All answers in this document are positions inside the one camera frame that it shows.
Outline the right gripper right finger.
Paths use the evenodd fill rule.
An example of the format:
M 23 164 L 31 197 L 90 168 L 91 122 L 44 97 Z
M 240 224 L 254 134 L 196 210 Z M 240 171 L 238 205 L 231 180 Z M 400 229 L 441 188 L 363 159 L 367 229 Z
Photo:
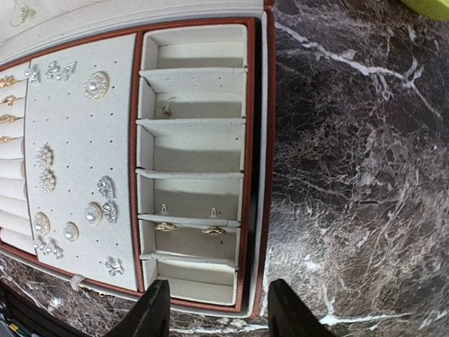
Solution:
M 283 337 L 334 337 L 283 279 L 270 283 L 269 335 Z

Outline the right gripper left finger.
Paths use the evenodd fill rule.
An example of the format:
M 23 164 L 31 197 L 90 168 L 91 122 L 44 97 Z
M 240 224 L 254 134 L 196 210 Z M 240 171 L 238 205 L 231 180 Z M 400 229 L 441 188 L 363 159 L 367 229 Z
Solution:
M 170 287 L 156 280 L 117 326 L 117 336 L 168 336 Z

